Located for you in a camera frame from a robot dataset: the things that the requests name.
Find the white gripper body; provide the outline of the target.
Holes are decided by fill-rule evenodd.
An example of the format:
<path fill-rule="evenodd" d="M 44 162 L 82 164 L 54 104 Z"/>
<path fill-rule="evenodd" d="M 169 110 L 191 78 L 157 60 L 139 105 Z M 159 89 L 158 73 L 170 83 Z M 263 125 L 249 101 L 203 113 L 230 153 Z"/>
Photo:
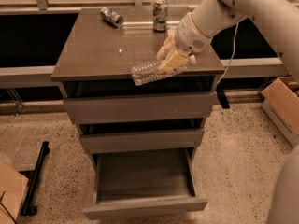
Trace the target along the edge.
<path fill-rule="evenodd" d="M 211 38 L 200 28 L 200 21 L 198 15 L 189 12 L 178 23 L 175 42 L 180 49 L 199 53 L 210 44 Z"/>

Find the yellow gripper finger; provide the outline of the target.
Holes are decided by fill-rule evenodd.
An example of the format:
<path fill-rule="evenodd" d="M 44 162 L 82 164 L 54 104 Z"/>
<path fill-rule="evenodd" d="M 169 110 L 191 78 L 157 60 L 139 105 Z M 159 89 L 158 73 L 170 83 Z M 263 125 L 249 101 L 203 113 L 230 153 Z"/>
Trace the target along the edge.
<path fill-rule="evenodd" d="M 167 39 L 164 41 L 164 43 L 161 45 L 159 51 L 157 52 L 156 59 L 158 61 L 164 60 L 169 50 L 173 48 L 175 45 L 175 36 L 169 35 Z"/>
<path fill-rule="evenodd" d="M 172 49 L 160 62 L 158 69 L 163 72 L 170 72 L 185 64 L 189 60 L 190 53 L 185 50 Z"/>

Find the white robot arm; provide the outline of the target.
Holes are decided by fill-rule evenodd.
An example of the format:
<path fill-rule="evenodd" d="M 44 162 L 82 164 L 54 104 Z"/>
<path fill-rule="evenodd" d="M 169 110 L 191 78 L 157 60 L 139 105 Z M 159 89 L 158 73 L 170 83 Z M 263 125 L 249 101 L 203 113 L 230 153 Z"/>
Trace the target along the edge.
<path fill-rule="evenodd" d="M 171 72 L 207 46 L 212 37 L 245 18 L 253 21 L 286 69 L 299 79 L 299 8 L 287 0 L 203 0 L 179 22 L 157 53 L 159 69 Z M 266 224 L 299 224 L 299 147 L 285 160 Z"/>

